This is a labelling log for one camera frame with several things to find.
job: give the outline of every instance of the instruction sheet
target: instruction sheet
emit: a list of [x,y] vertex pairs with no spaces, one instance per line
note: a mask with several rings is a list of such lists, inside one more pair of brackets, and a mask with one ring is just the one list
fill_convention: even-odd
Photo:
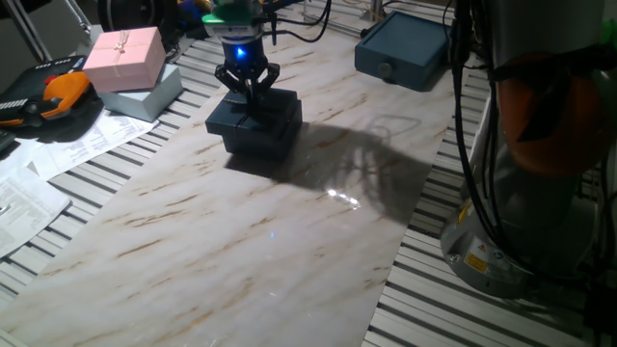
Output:
[[47,227],[70,199],[30,170],[18,167],[0,177],[0,257]]
[[30,167],[40,178],[48,180],[109,149],[146,134],[157,123],[158,121],[150,123],[127,116],[111,116],[109,111],[103,110],[92,128],[81,139],[38,148]]

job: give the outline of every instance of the dark gray box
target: dark gray box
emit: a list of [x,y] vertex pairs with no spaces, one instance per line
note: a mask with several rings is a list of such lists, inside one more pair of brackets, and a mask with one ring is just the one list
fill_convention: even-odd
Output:
[[302,102],[296,92],[271,89],[249,116],[241,93],[228,92],[205,121],[210,134],[223,136],[229,153],[283,161],[302,126]]
[[424,91],[446,51],[443,25],[392,12],[356,46],[356,70]]

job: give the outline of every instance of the pink gift box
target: pink gift box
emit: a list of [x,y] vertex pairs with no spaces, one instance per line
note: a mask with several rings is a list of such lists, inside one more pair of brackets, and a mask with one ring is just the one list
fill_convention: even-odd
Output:
[[152,88],[165,63],[161,34],[155,27],[103,33],[84,72],[98,93]]

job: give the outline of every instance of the white slatted table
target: white slatted table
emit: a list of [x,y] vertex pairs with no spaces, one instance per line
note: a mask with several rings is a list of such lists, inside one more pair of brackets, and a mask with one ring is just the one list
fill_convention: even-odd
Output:
[[[390,9],[442,21],[443,7],[415,1]],[[323,9],[325,1],[307,3]],[[357,16],[363,8],[334,0],[333,13]],[[446,13],[450,24],[453,11]],[[0,262],[0,309],[23,289],[100,207],[139,170],[171,135],[220,86],[214,68],[224,56],[215,40],[194,43],[175,64],[184,92],[159,117],[147,135],[110,150],[50,180],[66,192],[73,206],[40,235]],[[482,72],[472,71],[463,88],[465,140],[470,150],[489,96]],[[594,198],[599,172],[586,173],[582,192]],[[444,222],[462,203],[463,174],[456,148],[454,122],[444,134],[409,229],[362,342],[362,347],[390,346],[558,346],[579,345],[580,315],[563,309],[556,322],[548,315],[516,310],[509,303],[476,292],[451,272],[442,259],[439,237]],[[0,346],[18,341],[0,331]]]
[[[468,154],[490,89],[473,70],[463,88]],[[443,259],[439,237],[463,202],[464,185],[454,120],[446,129],[412,220],[392,264],[362,347],[581,346],[582,307],[532,313],[483,294],[456,277]],[[597,197],[600,171],[583,176],[582,195]],[[578,293],[572,303],[581,305]]]
[[174,63],[180,67],[184,91],[163,112],[154,129],[49,180],[70,197],[73,205],[39,235],[0,260],[0,310],[216,92],[221,83],[214,77],[214,69],[223,60],[218,40],[193,43]]

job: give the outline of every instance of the yellow warning label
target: yellow warning label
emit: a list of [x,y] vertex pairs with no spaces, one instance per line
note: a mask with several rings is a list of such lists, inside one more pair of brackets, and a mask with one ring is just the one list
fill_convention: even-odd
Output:
[[468,253],[465,257],[465,263],[482,274],[486,271],[487,262],[471,253]]

